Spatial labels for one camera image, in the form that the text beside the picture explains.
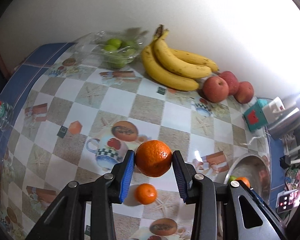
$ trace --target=banana stem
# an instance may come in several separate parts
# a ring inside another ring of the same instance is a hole
[[[159,38],[163,33],[163,25],[160,24],[159,27],[155,30],[153,37]]]
[[[160,36],[160,40],[164,40],[169,34],[169,30],[165,29],[162,33],[162,35]]]

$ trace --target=orange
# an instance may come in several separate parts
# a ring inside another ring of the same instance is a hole
[[[160,177],[172,163],[172,152],[168,145],[158,140],[142,143],[136,151],[136,166],[149,177]]]
[[[157,198],[157,190],[151,184],[144,183],[136,188],[134,196],[141,204],[148,205]]]
[[[246,184],[246,186],[247,186],[248,188],[250,188],[250,182],[249,182],[249,180],[248,180],[246,177],[239,177],[239,178],[237,178],[236,180],[242,180],[242,182],[243,182],[244,184]]]

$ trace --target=white wall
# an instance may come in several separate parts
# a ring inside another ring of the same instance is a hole
[[[258,96],[300,89],[300,11],[291,0],[14,0],[0,19],[0,50],[13,68],[38,46],[90,32],[158,26],[168,44],[217,62]]]

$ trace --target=red apple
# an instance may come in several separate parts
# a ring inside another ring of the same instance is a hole
[[[254,90],[253,86],[248,81],[243,81],[239,83],[239,89],[234,95],[235,100],[240,104],[246,104],[253,98]]]
[[[229,96],[233,96],[239,89],[239,81],[231,71],[224,71],[219,75],[229,86]]]
[[[218,103],[227,98],[229,86],[227,82],[220,77],[210,77],[203,84],[202,91],[209,101]]]

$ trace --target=banana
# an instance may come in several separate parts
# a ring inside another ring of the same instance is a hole
[[[204,56],[201,56],[199,54],[187,52],[184,50],[179,50],[179,49],[171,49],[170,51],[175,55],[178,59],[181,59],[185,62],[188,62],[190,64],[194,65],[204,65],[209,68],[211,68],[211,71],[218,71],[218,65],[212,61],[211,59],[208,59]]]
[[[148,75],[157,82],[174,89],[184,91],[192,91],[198,89],[199,84],[193,79],[180,77],[160,66],[153,54],[152,47],[155,40],[156,38],[154,38],[154,40],[141,52],[141,59]]]
[[[183,77],[202,78],[211,74],[207,66],[194,65],[178,59],[169,49],[165,38],[169,31],[164,30],[163,34],[154,43],[154,53],[161,64],[169,71]]]

